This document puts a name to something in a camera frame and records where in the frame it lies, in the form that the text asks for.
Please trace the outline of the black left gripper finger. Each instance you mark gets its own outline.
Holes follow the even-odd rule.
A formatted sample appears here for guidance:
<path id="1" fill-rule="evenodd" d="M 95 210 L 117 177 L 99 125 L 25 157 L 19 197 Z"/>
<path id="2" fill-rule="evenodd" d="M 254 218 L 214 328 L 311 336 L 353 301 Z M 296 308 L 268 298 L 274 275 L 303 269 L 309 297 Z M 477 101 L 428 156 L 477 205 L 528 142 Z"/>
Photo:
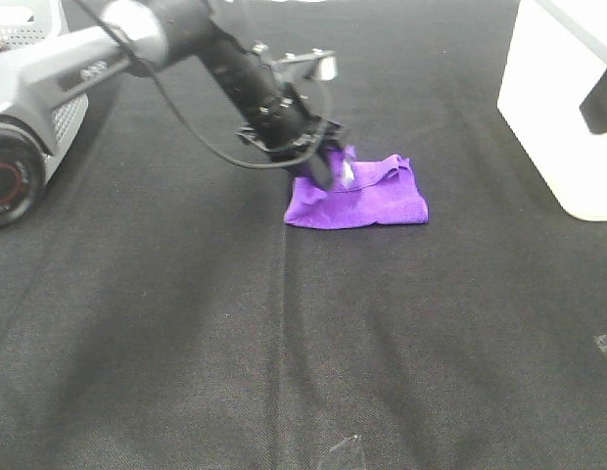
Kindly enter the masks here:
<path id="1" fill-rule="evenodd" d="M 332 142 L 329 145 L 329 160 L 331 162 L 354 162 L 357 160 L 357 150 L 352 144 Z"/>
<path id="2" fill-rule="evenodd" d="M 313 155 L 303 163 L 303 175 L 313 186 L 319 189 L 331 189 L 333 187 L 333 172 L 327 161 L 319 155 Z"/>

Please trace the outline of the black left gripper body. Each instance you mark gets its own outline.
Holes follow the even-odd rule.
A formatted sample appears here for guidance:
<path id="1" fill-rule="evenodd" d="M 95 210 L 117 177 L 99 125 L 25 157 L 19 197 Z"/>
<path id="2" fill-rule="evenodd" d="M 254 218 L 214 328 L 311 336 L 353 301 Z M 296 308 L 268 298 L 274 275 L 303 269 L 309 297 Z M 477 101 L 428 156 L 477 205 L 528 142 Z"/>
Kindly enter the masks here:
<path id="1" fill-rule="evenodd" d="M 236 135 L 245 145 L 264 153 L 272 165 L 301 165 L 327 149 L 345 146 L 349 128 L 332 120 L 334 103 L 329 88 L 314 84 L 320 112 L 313 113 L 307 100 L 289 83 L 284 96 L 258 111 Z"/>

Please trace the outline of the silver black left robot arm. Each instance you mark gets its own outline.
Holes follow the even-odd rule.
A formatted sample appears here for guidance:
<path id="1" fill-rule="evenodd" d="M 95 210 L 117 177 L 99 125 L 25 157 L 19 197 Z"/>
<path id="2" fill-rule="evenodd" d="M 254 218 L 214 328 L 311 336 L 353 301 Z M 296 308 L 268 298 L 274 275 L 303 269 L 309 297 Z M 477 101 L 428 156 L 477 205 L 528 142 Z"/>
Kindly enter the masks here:
<path id="1" fill-rule="evenodd" d="M 156 78 L 191 57 L 244 118 L 239 138 L 266 154 L 268 168 L 329 189 L 329 154 L 345 130 L 330 118 L 329 95 L 315 114 L 295 83 L 324 88 L 337 74 L 335 54 L 273 59 L 246 14 L 241 1 L 111 1 L 73 31 L 59 1 L 0 1 L 0 229 L 41 197 L 92 88 L 121 73 Z"/>

